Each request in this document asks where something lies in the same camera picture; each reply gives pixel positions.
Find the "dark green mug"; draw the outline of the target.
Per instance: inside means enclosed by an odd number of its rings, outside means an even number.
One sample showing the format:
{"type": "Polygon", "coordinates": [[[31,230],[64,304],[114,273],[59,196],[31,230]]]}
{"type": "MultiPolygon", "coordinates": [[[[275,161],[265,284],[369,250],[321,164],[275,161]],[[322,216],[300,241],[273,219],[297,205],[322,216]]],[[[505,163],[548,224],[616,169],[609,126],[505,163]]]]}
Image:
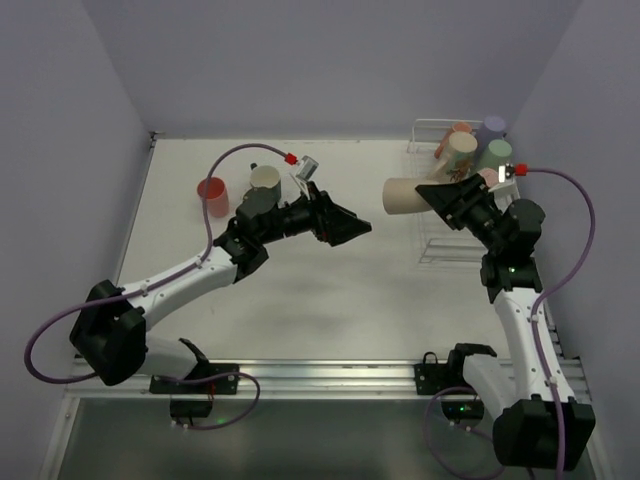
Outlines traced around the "dark green mug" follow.
{"type": "Polygon", "coordinates": [[[282,198],[281,175],[279,171],[269,165],[252,163],[249,183],[252,188],[266,188],[274,199],[279,202],[282,198]]]}

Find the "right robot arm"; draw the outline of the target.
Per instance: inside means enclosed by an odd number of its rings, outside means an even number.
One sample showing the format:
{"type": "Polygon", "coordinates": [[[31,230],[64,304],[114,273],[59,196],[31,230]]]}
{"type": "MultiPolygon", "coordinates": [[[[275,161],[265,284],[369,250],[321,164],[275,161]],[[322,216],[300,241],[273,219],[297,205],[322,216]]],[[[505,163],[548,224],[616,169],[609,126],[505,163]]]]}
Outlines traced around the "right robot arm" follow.
{"type": "Polygon", "coordinates": [[[503,466],[572,471],[586,450],[596,419],[564,376],[543,307],[534,259],[543,209],[516,199],[500,209],[485,180],[420,184],[416,193],[453,230],[468,230],[486,248],[481,283],[504,330],[513,375],[485,345],[459,344],[460,374],[493,420],[495,456],[503,466]]]}

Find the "light pink mug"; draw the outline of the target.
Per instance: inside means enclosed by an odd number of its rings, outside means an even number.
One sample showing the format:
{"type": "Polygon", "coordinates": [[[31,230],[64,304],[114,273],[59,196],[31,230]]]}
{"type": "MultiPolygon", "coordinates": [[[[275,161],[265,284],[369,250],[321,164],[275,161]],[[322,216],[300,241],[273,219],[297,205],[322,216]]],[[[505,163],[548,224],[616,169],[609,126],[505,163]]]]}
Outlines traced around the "light pink mug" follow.
{"type": "Polygon", "coordinates": [[[482,177],[488,188],[493,188],[499,184],[499,174],[491,168],[483,168],[477,172],[482,177]]]}

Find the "salmon pink plastic cup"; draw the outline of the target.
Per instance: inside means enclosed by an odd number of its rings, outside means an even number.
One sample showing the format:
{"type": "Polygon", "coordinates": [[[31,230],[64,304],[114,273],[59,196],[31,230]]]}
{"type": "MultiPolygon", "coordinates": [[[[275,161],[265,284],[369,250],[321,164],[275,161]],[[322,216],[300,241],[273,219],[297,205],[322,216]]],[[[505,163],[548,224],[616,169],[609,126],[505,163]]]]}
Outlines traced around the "salmon pink plastic cup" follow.
{"type": "Polygon", "coordinates": [[[197,186],[198,196],[205,201],[206,209],[213,218],[223,218],[230,211],[226,184],[221,178],[203,179],[197,186]]]}

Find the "cream floral mug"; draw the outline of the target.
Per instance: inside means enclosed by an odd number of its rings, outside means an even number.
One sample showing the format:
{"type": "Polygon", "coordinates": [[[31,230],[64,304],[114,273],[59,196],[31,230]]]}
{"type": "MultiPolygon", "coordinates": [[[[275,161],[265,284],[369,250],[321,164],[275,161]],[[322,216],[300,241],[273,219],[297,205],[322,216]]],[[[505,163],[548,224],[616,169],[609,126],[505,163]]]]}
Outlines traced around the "cream floral mug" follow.
{"type": "Polygon", "coordinates": [[[463,180],[473,163],[477,146],[478,142],[471,133],[452,133],[427,178],[438,183],[456,183],[463,180]]]}

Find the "beige plastic cup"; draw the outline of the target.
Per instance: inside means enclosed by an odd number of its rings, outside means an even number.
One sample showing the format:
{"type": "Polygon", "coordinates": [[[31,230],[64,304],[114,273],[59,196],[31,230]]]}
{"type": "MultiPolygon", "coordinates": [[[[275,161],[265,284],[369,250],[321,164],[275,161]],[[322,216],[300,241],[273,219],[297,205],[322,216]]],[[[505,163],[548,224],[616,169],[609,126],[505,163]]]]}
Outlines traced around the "beige plastic cup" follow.
{"type": "Polygon", "coordinates": [[[389,178],[382,189],[382,203],[389,215],[405,215],[427,212],[432,207],[418,194],[416,188],[428,185],[418,178],[389,178]]]}

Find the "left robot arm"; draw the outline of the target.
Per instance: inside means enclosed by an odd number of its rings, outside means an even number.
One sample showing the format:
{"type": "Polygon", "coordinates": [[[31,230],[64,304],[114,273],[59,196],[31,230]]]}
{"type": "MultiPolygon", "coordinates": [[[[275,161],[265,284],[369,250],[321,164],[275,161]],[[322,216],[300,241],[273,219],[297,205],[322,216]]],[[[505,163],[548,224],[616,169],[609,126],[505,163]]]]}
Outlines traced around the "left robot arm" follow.
{"type": "Polygon", "coordinates": [[[265,188],[247,191],[226,230],[200,254],[149,279],[95,285],[70,341],[107,386],[135,374],[197,385],[209,361],[193,342],[152,335],[165,317],[214,290],[234,285],[268,259],[267,244],[310,232],[332,247],[371,232],[369,222],[335,204],[314,183],[294,202],[279,204],[265,188]]]}

